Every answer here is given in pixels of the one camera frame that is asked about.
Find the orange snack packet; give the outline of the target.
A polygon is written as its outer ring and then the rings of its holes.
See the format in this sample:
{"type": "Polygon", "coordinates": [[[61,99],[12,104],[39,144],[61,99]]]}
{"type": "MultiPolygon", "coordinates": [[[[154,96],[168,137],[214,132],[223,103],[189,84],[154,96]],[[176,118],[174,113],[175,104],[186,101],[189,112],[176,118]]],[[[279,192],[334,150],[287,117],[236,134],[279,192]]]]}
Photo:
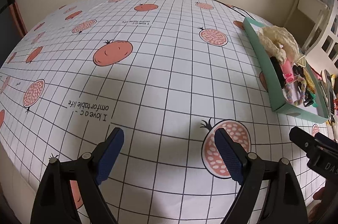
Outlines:
{"type": "Polygon", "coordinates": [[[303,74],[304,74],[305,81],[307,83],[307,89],[311,93],[315,94],[316,93],[315,84],[314,84],[314,82],[313,82],[313,80],[312,80],[312,78],[311,78],[311,76],[310,76],[310,74],[309,74],[309,72],[306,68],[303,68],[303,74]]]}

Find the pink hair roller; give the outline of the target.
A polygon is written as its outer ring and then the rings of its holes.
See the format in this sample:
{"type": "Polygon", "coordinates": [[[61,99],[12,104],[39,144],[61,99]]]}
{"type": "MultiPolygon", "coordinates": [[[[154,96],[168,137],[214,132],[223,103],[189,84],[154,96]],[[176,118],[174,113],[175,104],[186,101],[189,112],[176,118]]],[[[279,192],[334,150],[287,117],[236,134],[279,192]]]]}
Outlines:
{"type": "Polygon", "coordinates": [[[292,83],[294,81],[294,73],[291,62],[286,60],[284,64],[280,65],[280,67],[285,81],[287,83],[292,83]]]}

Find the black toy car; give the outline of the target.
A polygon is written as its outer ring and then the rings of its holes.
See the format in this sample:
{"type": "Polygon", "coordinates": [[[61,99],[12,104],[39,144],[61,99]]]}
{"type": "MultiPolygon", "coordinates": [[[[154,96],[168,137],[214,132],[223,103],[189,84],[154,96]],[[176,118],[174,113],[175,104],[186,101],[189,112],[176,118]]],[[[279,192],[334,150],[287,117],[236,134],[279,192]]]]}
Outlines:
{"type": "Polygon", "coordinates": [[[279,84],[281,86],[281,88],[283,89],[285,87],[285,84],[286,84],[286,80],[283,76],[283,72],[282,72],[282,69],[281,69],[281,66],[279,65],[279,62],[277,61],[277,59],[272,56],[270,57],[270,61],[271,61],[271,64],[274,68],[274,71],[277,75],[277,78],[278,78],[278,81],[279,81],[279,84]]]}

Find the cream crocheted cloth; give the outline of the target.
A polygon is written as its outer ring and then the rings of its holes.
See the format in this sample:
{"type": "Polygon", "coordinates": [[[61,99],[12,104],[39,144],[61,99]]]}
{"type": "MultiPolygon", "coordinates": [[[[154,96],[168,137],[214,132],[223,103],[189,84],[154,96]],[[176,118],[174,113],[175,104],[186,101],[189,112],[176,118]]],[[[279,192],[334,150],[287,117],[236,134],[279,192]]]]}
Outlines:
{"type": "Polygon", "coordinates": [[[275,57],[279,64],[286,60],[295,63],[300,51],[295,38],[284,27],[264,26],[258,29],[257,36],[260,44],[268,55],[275,57]]]}

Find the cream plastic hair claw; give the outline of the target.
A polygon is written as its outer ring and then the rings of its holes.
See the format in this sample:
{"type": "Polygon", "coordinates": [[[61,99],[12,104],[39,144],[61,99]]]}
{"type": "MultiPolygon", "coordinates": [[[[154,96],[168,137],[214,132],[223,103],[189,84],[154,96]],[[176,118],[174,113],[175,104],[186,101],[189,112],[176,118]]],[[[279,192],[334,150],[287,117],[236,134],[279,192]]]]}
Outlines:
{"type": "Polygon", "coordinates": [[[302,68],[305,68],[307,66],[306,56],[300,54],[294,64],[302,68]]]}

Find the teal-rimmed white tray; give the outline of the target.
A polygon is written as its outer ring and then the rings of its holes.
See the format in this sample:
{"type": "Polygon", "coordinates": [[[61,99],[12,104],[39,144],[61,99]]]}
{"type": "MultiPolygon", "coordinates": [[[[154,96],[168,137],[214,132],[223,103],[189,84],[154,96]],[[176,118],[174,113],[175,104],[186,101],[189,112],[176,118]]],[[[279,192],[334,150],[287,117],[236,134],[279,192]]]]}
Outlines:
{"type": "Polygon", "coordinates": [[[299,119],[312,121],[313,123],[321,124],[327,121],[329,119],[329,112],[324,99],[324,91],[321,89],[321,86],[315,78],[315,75],[312,73],[310,67],[307,66],[307,70],[310,73],[310,76],[316,87],[315,102],[317,103],[317,107],[304,107],[303,105],[296,107],[287,102],[286,93],[280,86],[271,60],[259,42],[257,32],[259,28],[264,26],[264,24],[250,17],[246,17],[243,21],[243,24],[245,32],[248,35],[248,39],[258,58],[263,75],[265,76],[271,110],[280,114],[290,115],[299,119]]]}

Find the clutter of stationery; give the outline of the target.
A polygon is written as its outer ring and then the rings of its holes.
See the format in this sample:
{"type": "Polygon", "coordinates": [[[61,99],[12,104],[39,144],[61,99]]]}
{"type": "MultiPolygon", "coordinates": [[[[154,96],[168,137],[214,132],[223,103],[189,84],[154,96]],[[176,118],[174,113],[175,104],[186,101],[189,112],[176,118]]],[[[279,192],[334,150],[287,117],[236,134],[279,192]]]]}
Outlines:
{"type": "Polygon", "coordinates": [[[321,71],[320,78],[318,79],[319,86],[322,89],[325,105],[329,116],[329,124],[332,125],[335,122],[335,98],[333,95],[333,86],[331,82],[331,76],[329,72],[324,69],[321,71]]]}

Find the white wooden chair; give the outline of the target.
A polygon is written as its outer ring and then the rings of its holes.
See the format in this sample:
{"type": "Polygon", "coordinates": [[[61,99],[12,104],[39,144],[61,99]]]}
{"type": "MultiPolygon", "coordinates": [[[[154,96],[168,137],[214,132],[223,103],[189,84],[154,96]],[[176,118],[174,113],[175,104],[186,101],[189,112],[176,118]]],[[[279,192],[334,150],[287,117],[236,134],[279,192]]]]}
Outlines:
{"type": "Polygon", "coordinates": [[[337,75],[337,0],[320,24],[318,37],[303,45],[307,63],[318,73],[326,69],[337,75]]]}

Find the white wooden shelf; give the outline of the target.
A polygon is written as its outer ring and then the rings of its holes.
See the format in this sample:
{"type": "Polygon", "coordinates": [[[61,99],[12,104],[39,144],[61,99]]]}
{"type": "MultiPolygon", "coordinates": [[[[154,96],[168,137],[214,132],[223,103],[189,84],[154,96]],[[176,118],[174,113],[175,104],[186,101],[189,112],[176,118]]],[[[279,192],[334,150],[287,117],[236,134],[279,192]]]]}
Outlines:
{"type": "Polygon", "coordinates": [[[321,0],[295,0],[284,23],[305,53],[319,37],[320,27],[328,17],[329,6],[321,0]]]}

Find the white checked pomegranate tablecloth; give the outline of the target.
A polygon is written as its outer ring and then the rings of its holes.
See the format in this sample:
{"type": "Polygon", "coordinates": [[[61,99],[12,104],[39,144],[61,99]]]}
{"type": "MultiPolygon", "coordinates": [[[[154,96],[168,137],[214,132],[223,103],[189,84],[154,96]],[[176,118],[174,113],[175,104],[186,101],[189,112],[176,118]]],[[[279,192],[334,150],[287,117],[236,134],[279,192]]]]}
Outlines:
{"type": "Polygon", "coordinates": [[[1,67],[1,143],[37,189],[48,160],[77,159],[115,127],[101,184],[119,223],[220,223],[239,192],[214,145],[226,127],[262,159],[287,158],[306,203],[325,180],[289,140],[315,123],[275,113],[238,26],[213,0],[85,0],[29,31],[1,67]]]}

